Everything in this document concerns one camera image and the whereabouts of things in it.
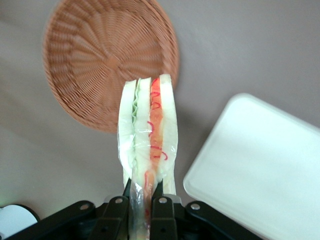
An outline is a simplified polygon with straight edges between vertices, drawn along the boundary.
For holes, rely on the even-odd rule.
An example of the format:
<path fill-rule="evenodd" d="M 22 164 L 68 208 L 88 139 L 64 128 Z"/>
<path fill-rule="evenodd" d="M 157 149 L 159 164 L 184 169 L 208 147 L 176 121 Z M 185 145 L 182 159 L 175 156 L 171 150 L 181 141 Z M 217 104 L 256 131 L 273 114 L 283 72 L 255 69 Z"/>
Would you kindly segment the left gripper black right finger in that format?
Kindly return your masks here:
<path fill-rule="evenodd" d="M 150 240 L 177 240 L 177 223 L 174 202 L 164 194 L 163 181 L 157 184 L 152 195 Z"/>

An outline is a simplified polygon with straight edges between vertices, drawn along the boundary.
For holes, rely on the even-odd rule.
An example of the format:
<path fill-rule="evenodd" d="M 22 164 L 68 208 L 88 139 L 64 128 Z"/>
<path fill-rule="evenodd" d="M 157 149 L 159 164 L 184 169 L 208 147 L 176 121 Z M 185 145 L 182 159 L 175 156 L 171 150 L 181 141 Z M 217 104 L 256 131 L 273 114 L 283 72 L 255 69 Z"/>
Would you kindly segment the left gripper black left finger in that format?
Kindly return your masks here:
<path fill-rule="evenodd" d="M 128 179 L 123 194 L 104 203 L 102 215 L 97 219 L 92 230 L 93 240 L 127 240 L 129 237 L 128 219 L 130 207 L 130 186 Z"/>

